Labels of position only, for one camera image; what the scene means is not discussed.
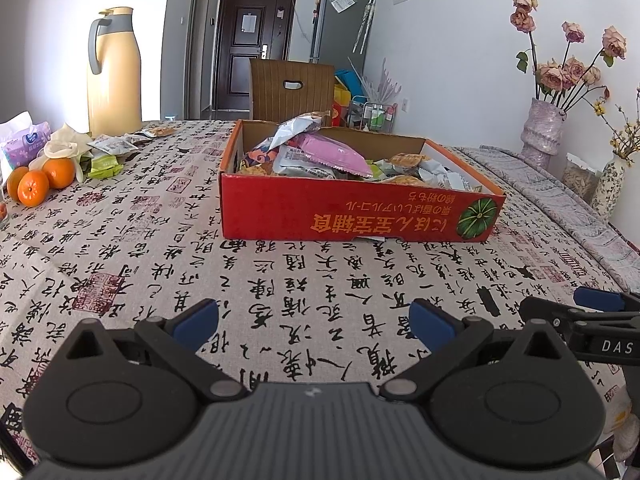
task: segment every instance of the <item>yellow thermos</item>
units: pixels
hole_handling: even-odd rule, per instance
[[[140,49],[133,9],[103,10],[89,32],[87,99],[92,136],[120,136],[142,128]]]

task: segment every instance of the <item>gray refrigerator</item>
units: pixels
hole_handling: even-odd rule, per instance
[[[338,12],[332,5],[333,0],[319,0],[314,23],[314,35],[311,48],[311,63],[333,65],[336,70],[355,69],[362,74],[367,45],[360,53],[362,38],[358,43],[355,54],[353,45],[358,37],[358,31],[364,18],[369,0],[356,0],[349,8]]]

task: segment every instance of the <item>chinese calligraphy tablecloth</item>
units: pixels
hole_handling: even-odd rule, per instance
[[[76,184],[34,209],[10,206],[0,231],[0,415],[23,447],[24,399],[85,317],[127,328],[215,298],[219,329],[198,355],[248,387],[378,386],[429,353],[409,330],[413,298],[517,328],[528,295],[572,304],[580,284],[618,290],[578,243],[495,175],[508,198],[484,244],[225,240],[217,179],[233,124],[184,126],[115,178]],[[253,210],[250,195],[244,203],[247,214],[269,214]],[[615,366],[586,371],[607,400],[623,383]]]

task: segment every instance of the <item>notice paper on door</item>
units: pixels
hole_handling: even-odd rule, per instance
[[[242,17],[242,31],[253,34],[255,32],[255,20],[257,16],[254,14],[245,14]]]
[[[356,0],[331,0],[331,4],[337,12],[343,12],[352,5],[355,5]]]

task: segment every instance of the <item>chair backrest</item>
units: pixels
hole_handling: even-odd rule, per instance
[[[252,120],[283,123],[305,112],[332,110],[333,66],[263,59],[250,63]],[[331,114],[324,124],[330,122]]]

